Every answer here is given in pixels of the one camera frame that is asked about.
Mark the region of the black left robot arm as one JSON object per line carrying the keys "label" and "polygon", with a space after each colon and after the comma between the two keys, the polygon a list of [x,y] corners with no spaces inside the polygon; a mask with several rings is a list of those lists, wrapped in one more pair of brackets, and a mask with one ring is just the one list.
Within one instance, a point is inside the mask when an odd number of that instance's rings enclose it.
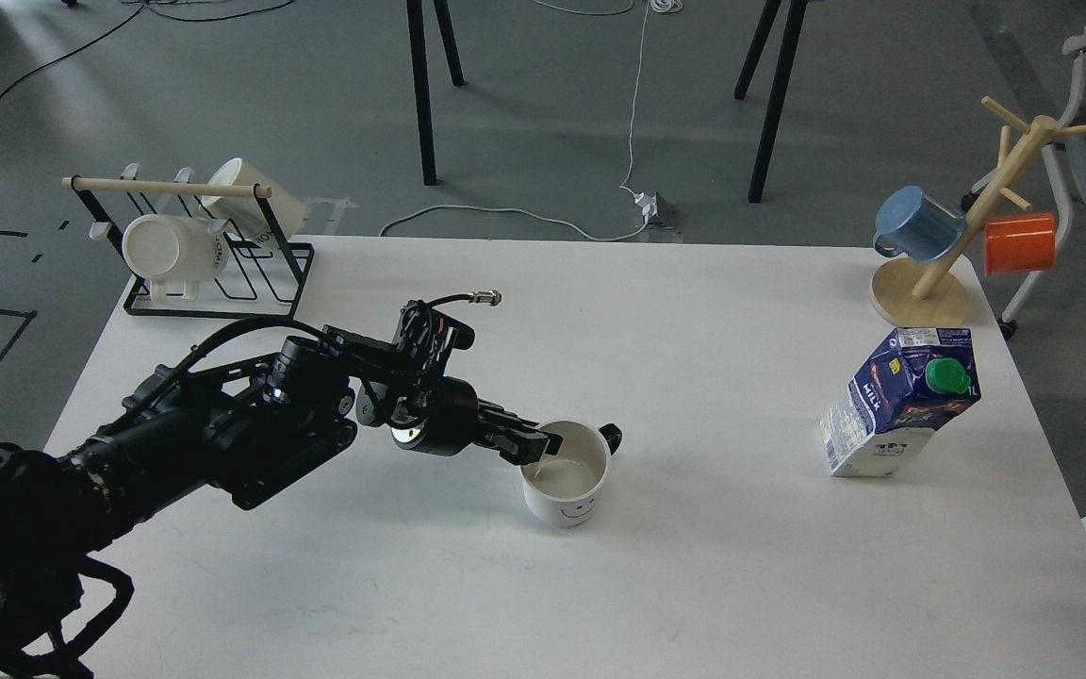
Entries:
{"label": "black left robot arm", "polygon": [[388,342],[327,326],[229,323],[123,401],[68,455],[0,442],[0,671],[88,678],[81,657],[132,599],[130,577],[94,559],[116,538],[203,486],[253,510],[356,439],[456,455],[477,444],[517,467],[561,448],[450,377],[473,330],[438,301],[409,301]]}

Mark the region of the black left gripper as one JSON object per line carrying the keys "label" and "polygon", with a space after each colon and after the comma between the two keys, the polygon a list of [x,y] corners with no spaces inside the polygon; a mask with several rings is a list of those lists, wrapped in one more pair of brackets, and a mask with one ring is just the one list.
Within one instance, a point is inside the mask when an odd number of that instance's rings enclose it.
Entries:
{"label": "black left gripper", "polygon": [[561,448],[561,435],[542,431],[539,422],[526,422],[497,404],[479,401],[473,387],[457,378],[441,381],[430,394],[422,420],[411,428],[396,428],[391,420],[393,407],[379,403],[387,393],[386,383],[365,383],[354,414],[363,425],[387,425],[401,450],[452,456],[477,442],[498,451],[509,464],[526,467]]}

